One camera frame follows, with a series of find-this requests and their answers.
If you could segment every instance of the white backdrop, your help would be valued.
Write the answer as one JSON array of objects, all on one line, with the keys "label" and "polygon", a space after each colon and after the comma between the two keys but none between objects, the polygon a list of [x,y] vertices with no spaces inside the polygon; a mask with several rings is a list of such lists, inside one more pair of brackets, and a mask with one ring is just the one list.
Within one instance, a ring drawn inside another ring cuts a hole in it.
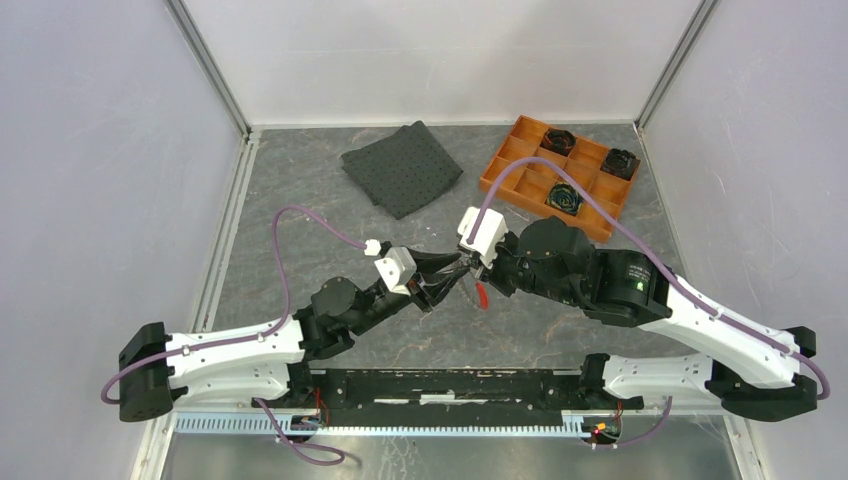
[{"label": "white backdrop", "polygon": [[187,0],[253,124],[633,120],[697,0]]},{"label": "white backdrop", "polygon": [[827,432],[848,424],[846,19],[840,0],[720,2],[645,132],[695,285],[818,332],[833,396],[755,424],[775,480],[845,478]]},{"label": "white backdrop", "polygon": [[239,144],[164,2],[0,2],[0,478],[128,478],[100,388],[186,327]]}]

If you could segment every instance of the gray floor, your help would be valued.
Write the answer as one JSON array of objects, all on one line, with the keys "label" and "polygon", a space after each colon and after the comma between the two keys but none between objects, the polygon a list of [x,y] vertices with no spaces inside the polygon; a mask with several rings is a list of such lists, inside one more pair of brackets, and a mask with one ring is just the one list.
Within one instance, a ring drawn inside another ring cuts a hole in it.
[{"label": "gray floor", "polygon": [[[600,143],[642,153],[630,125],[568,125]],[[465,170],[457,184],[429,206],[395,220],[341,170],[339,156],[365,146],[395,128],[272,130],[262,134],[247,199],[239,222],[218,306],[214,330],[278,318],[282,288],[270,244],[270,219],[282,205],[305,205],[350,236],[390,240],[432,252],[456,247],[456,226],[465,208],[479,205],[477,183],[507,126],[433,127],[436,138]],[[534,216],[496,201],[511,230],[520,232]],[[680,271],[665,211],[650,166],[636,178],[621,221]],[[284,264],[291,277],[293,308],[326,279],[344,275],[370,285],[376,270],[361,252],[337,241],[302,215],[280,222]],[[632,248],[619,233],[606,245]],[[573,308],[517,293],[507,299],[490,289],[490,310],[475,309],[454,291],[432,314],[415,307],[386,320],[356,339],[352,350],[316,366],[367,367],[576,367],[588,353],[673,356],[690,350],[665,337],[606,327]]]},{"label": "gray floor", "polygon": [[[627,418],[638,434],[653,419]],[[592,452],[576,439],[331,437],[315,440],[356,458],[336,467],[297,459],[271,437],[178,435],[164,479],[617,479],[734,480],[738,470],[720,419],[672,418],[650,442]]]}]

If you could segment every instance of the wooden organizer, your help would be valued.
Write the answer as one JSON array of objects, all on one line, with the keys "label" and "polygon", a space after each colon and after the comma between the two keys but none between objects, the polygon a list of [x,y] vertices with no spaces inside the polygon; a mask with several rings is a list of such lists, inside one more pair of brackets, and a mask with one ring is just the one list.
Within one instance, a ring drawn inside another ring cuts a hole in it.
[{"label": "wooden organizer", "polygon": [[[542,137],[549,128],[550,125],[530,117],[518,117],[518,121],[480,177],[480,189],[488,192],[498,175],[510,163],[524,157],[542,157],[565,170],[604,210],[618,219],[639,167],[636,167],[629,181],[602,172],[601,163],[610,147],[577,135],[577,143],[568,157],[542,148]],[[609,241],[612,225],[585,200],[581,202],[577,215],[570,215],[545,203],[554,184],[563,181],[544,165],[525,165],[510,173],[495,195],[540,217],[555,215],[568,225],[582,229],[594,240],[602,243]]]}]

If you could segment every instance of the cable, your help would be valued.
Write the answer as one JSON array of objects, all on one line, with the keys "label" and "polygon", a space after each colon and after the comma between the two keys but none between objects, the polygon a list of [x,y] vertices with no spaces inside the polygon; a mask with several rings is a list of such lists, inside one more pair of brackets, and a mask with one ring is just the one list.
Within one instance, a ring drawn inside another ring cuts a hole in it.
[{"label": "cable", "polygon": [[[263,337],[273,335],[278,330],[283,328],[283,326],[285,326],[286,322],[288,321],[289,312],[291,311],[291,298],[290,298],[290,295],[289,295],[289,282],[288,282],[288,279],[286,278],[286,272],[283,269],[283,260],[280,257],[280,246],[279,246],[279,241],[277,239],[277,224],[279,223],[280,216],[283,213],[285,213],[289,210],[296,210],[298,212],[306,214],[308,217],[310,217],[313,220],[315,220],[316,222],[318,222],[321,226],[323,226],[324,228],[329,230],[330,233],[332,233],[333,235],[338,237],[343,242],[347,243],[348,245],[359,248],[361,250],[365,250],[365,244],[364,243],[357,242],[356,240],[353,240],[350,237],[348,237],[347,235],[339,232],[338,230],[333,228],[329,223],[327,223],[326,220],[321,218],[320,215],[318,215],[317,213],[313,212],[312,210],[310,210],[306,207],[303,207],[301,205],[286,205],[285,207],[279,209],[277,211],[277,213],[274,215],[273,221],[271,222],[271,228],[272,228],[271,237],[272,237],[272,243],[273,243],[273,246],[274,246],[274,258],[277,260],[277,269],[280,273],[280,280],[283,282],[283,292],[285,294],[284,295],[285,308],[283,309],[283,316],[280,317],[280,319],[276,323],[274,323],[268,330],[260,333],[260,335],[262,335]],[[213,340],[211,342],[204,342],[204,343],[199,343],[199,344],[194,345],[194,346],[190,346],[190,347],[188,347],[188,350],[189,350],[189,352],[198,352],[200,350],[205,350],[207,348],[223,347],[225,345],[234,345],[234,344],[237,344],[237,343],[249,342],[251,340],[256,340],[256,338],[257,338],[257,336],[255,334],[251,334],[251,335],[245,335],[245,336],[242,336],[242,337],[228,338],[228,339],[224,339],[224,340]],[[133,372],[133,371],[135,371],[135,370],[137,370],[137,369],[139,369],[139,368],[141,368],[145,365],[149,365],[153,362],[157,362],[157,361],[165,359],[165,358],[173,357],[175,355],[182,355],[182,354],[183,354],[183,349],[177,348],[177,349],[174,349],[174,350],[169,350],[169,351],[166,351],[166,352],[161,352],[161,353],[157,353],[155,355],[151,355],[151,356],[146,357],[142,360],[139,360],[138,362],[135,362],[131,365],[124,367],[121,371],[119,371],[112,378],[110,378],[108,382],[106,382],[106,385],[104,385],[103,389],[100,390],[100,399],[104,403],[107,403],[109,405],[119,405],[121,403],[120,399],[115,399],[115,398],[109,397],[109,389],[111,389],[113,385],[118,383],[122,378],[127,376],[129,373],[131,373],[131,372]]]},{"label": "cable", "polygon": [[262,407],[262,410],[265,411],[265,415],[268,415],[268,418],[271,420],[271,425],[273,425],[274,430],[277,431],[277,436],[278,436],[277,441],[279,443],[285,443],[286,445],[291,447],[294,454],[297,455],[298,457],[300,457],[302,460],[305,460],[305,461],[311,463],[312,465],[318,465],[319,467],[332,467],[333,465],[338,465],[338,464],[344,462],[344,459],[347,457],[347,453],[345,453],[343,450],[339,450],[338,448],[328,447],[327,445],[316,445],[316,444],[312,444],[312,443],[301,443],[300,447],[310,448],[312,450],[319,450],[319,451],[322,451],[322,452],[329,452],[329,453],[332,453],[333,455],[337,455],[339,458],[337,458],[335,460],[316,460],[316,459],[310,457],[309,455],[306,455],[305,453],[301,452],[300,448],[296,447],[294,442],[292,442],[291,440],[286,438],[286,434],[283,432],[283,428],[280,426],[280,423],[277,422],[277,419],[274,417],[274,412],[272,412],[271,409],[268,408],[268,405],[265,403],[265,400],[262,400],[261,398],[254,398],[254,400],[256,400],[256,403],[260,407]]},{"label": "cable", "polygon": [[672,399],[672,397],[668,397],[668,402],[665,404],[665,409],[663,410],[663,413],[662,413],[662,416],[660,417],[660,420],[656,424],[654,424],[654,426],[651,427],[650,430],[643,433],[642,435],[639,435],[636,438],[631,438],[630,440],[625,440],[623,442],[616,442],[616,443],[613,443],[611,445],[603,445],[603,444],[598,444],[598,443],[593,443],[593,444],[589,444],[589,445],[592,446],[593,450],[596,449],[596,448],[600,448],[600,449],[603,449],[603,450],[614,450],[614,449],[617,449],[617,448],[626,447],[626,446],[629,446],[629,445],[634,445],[636,443],[644,442],[645,440],[652,438],[654,435],[656,435],[660,431],[660,429],[662,429],[663,425],[665,425],[665,422],[668,420],[669,415],[671,415],[671,399]]},{"label": "cable", "polygon": [[472,245],[474,243],[474,239],[477,236],[477,231],[480,229],[480,223],[483,221],[483,216],[486,214],[486,210],[489,208],[489,205],[491,205],[492,200],[495,198],[495,194],[497,193],[498,189],[500,188],[501,183],[503,183],[503,181],[507,177],[507,175],[512,173],[513,170],[515,170],[518,167],[530,164],[530,163],[540,163],[542,165],[547,166],[551,170],[555,171],[560,177],[562,177],[572,187],[574,187],[574,189],[577,190],[577,192],[580,194],[580,196],[582,196],[583,199],[586,202],[588,202],[589,205],[591,205],[592,208],[594,208],[595,211],[599,215],[601,215],[601,217],[604,218],[604,220],[608,221],[613,227],[615,227],[618,231],[623,233],[624,236],[629,238],[630,241],[633,242],[639,248],[639,250],[641,250],[642,253],[644,253],[651,260],[651,262],[657,267],[657,270],[660,271],[662,276],[665,277],[666,280],[668,280],[668,282],[672,285],[672,287],[674,287],[675,290],[680,292],[681,295],[683,295],[687,300],[692,302],[696,307],[704,310],[711,317],[718,318],[720,321],[730,325],[731,327],[736,328],[737,330],[740,330],[744,333],[747,333],[751,337],[753,337],[753,338],[765,343],[766,345],[769,345],[770,347],[777,349],[778,351],[782,352],[783,354],[789,355],[790,357],[794,358],[795,360],[798,360],[799,362],[803,363],[810,370],[812,370],[813,373],[815,373],[816,377],[818,377],[818,379],[819,379],[819,384],[821,385],[822,392],[816,398],[818,398],[819,400],[825,400],[830,396],[830,382],[828,381],[824,372],[821,370],[821,368],[819,368],[818,365],[815,364],[815,362],[813,362],[809,358],[801,355],[799,352],[792,351],[792,349],[790,349],[786,345],[778,342],[777,340],[774,340],[773,338],[771,338],[767,335],[763,335],[762,333],[754,330],[753,328],[751,328],[751,327],[741,323],[740,321],[728,316],[726,313],[721,312],[721,314],[719,314],[718,310],[711,307],[709,304],[707,304],[706,302],[704,302],[703,300],[698,298],[698,296],[696,294],[692,293],[688,288],[684,287],[683,284],[681,284],[680,281],[677,280],[677,277],[673,273],[671,273],[671,271],[668,269],[668,267],[666,267],[665,264],[663,264],[663,262],[662,262],[662,260],[660,260],[659,256],[657,256],[657,254],[654,253],[653,250],[651,250],[650,247],[648,247],[648,245],[644,241],[642,241],[642,239],[637,237],[636,234],[631,232],[627,227],[618,223],[618,221],[615,218],[613,218],[612,215],[610,215],[606,210],[604,210],[603,208],[601,208],[600,205],[598,205],[598,203],[595,201],[595,199],[593,199],[592,196],[589,195],[589,193],[586,190],[584,190],[583,187],[581,187],[579,183],[577,183],[573,178],[571,178],[570,175],[565,173],[565,171],[562,168],[560,168],[558,165],[554,164],[553,162],[551,162],[548,159],[541,158],[541,157],[522,158],[520,160],[513,162],[510,165],[507,165],[507,167],[504,168],[503,171],[501,171],[500,175],[498,175],[498,178],[495,179],[491,188],[489,188],[489,192],[486,194],[486,199],[483,200],[483,204],[480,206],[480,212],[477,214],[477,218],[474,220],[474,226],[471,228],[471,233],[468,236],[468,244],[469,245]]}]

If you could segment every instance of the gray stone surface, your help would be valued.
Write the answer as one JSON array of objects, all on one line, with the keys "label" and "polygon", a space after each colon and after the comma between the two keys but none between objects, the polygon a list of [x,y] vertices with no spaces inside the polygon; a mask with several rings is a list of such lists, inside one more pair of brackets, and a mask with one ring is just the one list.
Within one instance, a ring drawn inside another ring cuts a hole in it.
[{"label": "gray stone surface", "polygon": [[[630,125],[566,128],[644,158]],[[282,314],[283,294],[271,253],[270,220],[286,204],[307,206],[362,241],[377,238],[422,251],[454,251],[457,223],[466,207],[482,202],[478,179],[509,127],[431,127],[465,173],[444,196],[402,220],[373,206],[342,171],[339,158],[394,130],[269,130],[262,134],[214,330],[259,323]],[[494,208],[506,215],[515,232],[535,219],[500,201]],[[644,238],[669,266],[680,271],[666,213],[647,164],[640,168],[621,221]],[[376,278],[371,260],[305,216],[286,215],[279,228],[293,309],[307,305],[312,293],[328,278],[344,275],[362,287]],[[632,248],[620,233],[615,233],[605,246]],[[568,368],[580,365],[586,354],[595,352],[637,357],[690,352],[665,337],[603,326],[577,309],[543,298],[519,292],[507,299],[493,289],[489,293],[487,312],[473,307],[458,289],[430,314],[411,306],[356,339],[353,349],[314,365]]]}]

